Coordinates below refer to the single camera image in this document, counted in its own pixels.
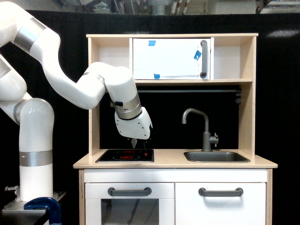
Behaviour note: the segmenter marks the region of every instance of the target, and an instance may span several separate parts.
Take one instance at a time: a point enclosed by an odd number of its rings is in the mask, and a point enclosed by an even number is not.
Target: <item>faucet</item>
[[[193,108],[188,108],[186,111],[184,111],[183,115],[182,115],[182,124],[186,124],[187,123],[187,116],[189,113],[196,113],[199,115],[202,115],[205,119],[205,130],[203,132],[203,144],[202,144],[202,150],[201,151],[205,151],[205,152],[212,152],[211,148],[210,148],[210,144],[215,144],[215,146],[217,146],[217,144],[219,143],[219,137],[218,135],[215,133],[214,136],[211,136],[210,132],[209,132],[209,121],[208,121],[208,116],[206,115],[206,113],[197,110],[197,109],[193,109]]]

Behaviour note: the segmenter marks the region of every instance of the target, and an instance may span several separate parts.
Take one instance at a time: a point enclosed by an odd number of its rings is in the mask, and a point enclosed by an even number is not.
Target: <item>cabinet door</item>
[[[175,199],[176,225],[265,225],[265,183],[176,183]]]
[[[88,183],[85,187],[86,225],[174,225],[174,183]]]

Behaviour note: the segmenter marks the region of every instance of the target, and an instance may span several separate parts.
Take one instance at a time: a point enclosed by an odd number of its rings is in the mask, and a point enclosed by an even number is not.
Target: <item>drawer handle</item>
[[[150,187],[146,187],[144,190],[116,190],[110,187],[107,192],[110,196],[148,196],[152,190]]]
[[[200,73],[200,77],[204,79],[207,75],[207,41],[201,41],[202,46],[202,72]]]
[[[207,191],[205,188],[199,189],[199,195],[203,197],[241,197],[243,189],[238,187],[235,191]]]

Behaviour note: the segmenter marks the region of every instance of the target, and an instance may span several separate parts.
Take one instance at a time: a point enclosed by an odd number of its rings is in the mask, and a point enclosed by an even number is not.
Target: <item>stovetop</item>
[[[96,163],[153,163],[153,149],[109,149]]]

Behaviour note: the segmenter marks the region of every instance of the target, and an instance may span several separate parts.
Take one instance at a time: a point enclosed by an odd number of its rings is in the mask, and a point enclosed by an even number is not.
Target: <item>stainless steel sink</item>
[[[241,156],[236,152],[202,152],[202,151],[188,151],[184,153],[188,161],[191,162],[212,162],[212,163],[248,163],[249,159]]]

